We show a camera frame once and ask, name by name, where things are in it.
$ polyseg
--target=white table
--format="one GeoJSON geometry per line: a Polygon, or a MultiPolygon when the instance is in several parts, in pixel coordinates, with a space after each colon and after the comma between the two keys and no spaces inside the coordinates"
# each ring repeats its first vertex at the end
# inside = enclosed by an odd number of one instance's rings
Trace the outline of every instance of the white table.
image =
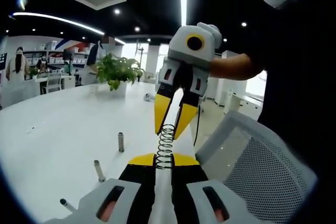
{"type": "MultiPolygon", "coordinates": [[[[36,82],[46,82],[48,80],[47,77],[37,78],[36,82]]],[[[63,89],[70,89],[75,87],[76,77],[75,76],[61,76],[62,88],[63,89]]]]}
{"type": "Polygon", "coordinates": [[[230,110],[239,111],[255,120],[261,114],[263,102],[247,95],[234,94],[229,92],[225,101],[224,113],[230,110]]]}
{"type": "MultiPolygon", "coordinates": [[[[0,111],[0,162],[13,193],[37,221],[64,218],[79,199],[98,186],[93,160],[108,178],[119,178],[135,156],[156,153],[154,103],[145,102],[154,85],[128,85],[125,99],[110,97],[108,86],[96,95],[89,86],[25,100],[0,111]],[[125,152],[118,152],[118,133],[125,152]]],[[[175,95],[166,122],[173,123],[182,91],[175,95]]],[[[173,151],[194,156],[190,127],[173,151]]],[[[171,204],[170,170],[157,170],[156,198],[149,223],[176,223],[171,204]]]]}

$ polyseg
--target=ceiling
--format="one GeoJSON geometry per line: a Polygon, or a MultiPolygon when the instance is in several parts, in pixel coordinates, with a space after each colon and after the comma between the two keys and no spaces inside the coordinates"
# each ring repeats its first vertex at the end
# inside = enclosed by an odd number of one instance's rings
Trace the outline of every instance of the ceiling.
{"type": "MultiPolygon", "coordinates": [[[[13,12],[22,11],[16,1],[4,0],[2,3],[2,33],[9,30],[10,36],[44,35],[89,42],[100,38],[91,31],[57,20],[22,16],[16,16],[15,20],[8,18],[13,12]]],[[[153,35],[173,36],[181,26],[180,0],[127,0],[98,11],[74,0],[27,0],[25,11],[83,23],[125,42],[136,41],[138,35],[145,35],[141,39],[144,41],[153,35]],[[115,15],[115,8],[121,14],[115,15]],[[134,31],[136,26],[141,29],[138,33],[134,31]]],[[[218,52],[226,49],[241,52],[245,38],[262,26],[261,20],[270,19],[273,12],[262,0],[187,0],[188,25],[198,22],[214,24],[227,38],[218,52]],[[247,26],[242,27],[242,22],[246,22],[247,26]]],[[[151,43],[168,41],[152,38],[151,43]]]]}

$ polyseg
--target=white floor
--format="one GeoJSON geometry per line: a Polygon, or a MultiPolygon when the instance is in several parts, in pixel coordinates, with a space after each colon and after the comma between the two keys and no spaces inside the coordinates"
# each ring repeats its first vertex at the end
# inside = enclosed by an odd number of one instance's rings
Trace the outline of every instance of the white floor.
{"type": "MultiPolygon", "coordinates": [[[[208,140],[209,136],[214,132],[218,124],[223,120],[225,116],[224,108],[218,106],[212,100],[204,101],[201,107],[203,109],[203,112],[201,112],[201,116],[199,117],[200,123],[198,126],[198,136],[195,145],[196,152],[208,140]]],[[[193,140],[195,140],[196,137],[197,119],[198,115],[190,123],[193,140]]]]}

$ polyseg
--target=small white object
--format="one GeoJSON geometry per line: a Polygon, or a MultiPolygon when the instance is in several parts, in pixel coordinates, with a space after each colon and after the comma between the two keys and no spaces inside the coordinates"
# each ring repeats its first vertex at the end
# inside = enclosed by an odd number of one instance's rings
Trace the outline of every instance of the small white object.
{"type": "Polygon", "coordinates": [[[95,160],[93,163],[94,163],[94,167],[96,169],[97,175],[98,175],[98,181],[101,183],[105,182],[106,178],[103,174],[103,171],[101,170],[99,161],[95,160]]]}
{"type": "Polygon", "coordinates": [[[62,206],[64,206],[70,212],[75,212],[76,211],[76,208],[74,208],[73,205],[70,204],[69,202],[67,202],[65,199],[61,199],[60,203],[62,204],[62,206]]]}
{"type": "Polygon", "coordinates": [[[119,152],[124,152],[124,134],[118,133],[119,152]]]}
{"type": "Polygon", "coordinates": [[[143,100],[145,100],[146,102],[155,101],[155,96],[152,95],[151,93],[147,93],[145,94],[143,100]]]}

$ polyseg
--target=woman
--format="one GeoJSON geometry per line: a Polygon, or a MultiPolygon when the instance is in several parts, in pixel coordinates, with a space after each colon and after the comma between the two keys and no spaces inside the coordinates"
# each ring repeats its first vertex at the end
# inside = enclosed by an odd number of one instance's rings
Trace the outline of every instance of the woman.
{"type": "Polygon", "coordinates": [[[100,40],[90,50],[87,63],[81,73],[82,85],[99,83],[99,80],[97,79],[98,69],[96,63],[97,60],[103,58],[105,55],[106,50],[103,48],[103,44],[100,40]]]}
{"type": "Polygon", "coordinates": [[[9,61],[6,69],[6,78],[11,85],[23,82],[25,76],[29,74],[29,66],[23,55],[23,47],[19,47],[15,54],[15,59],[9,61]]]}

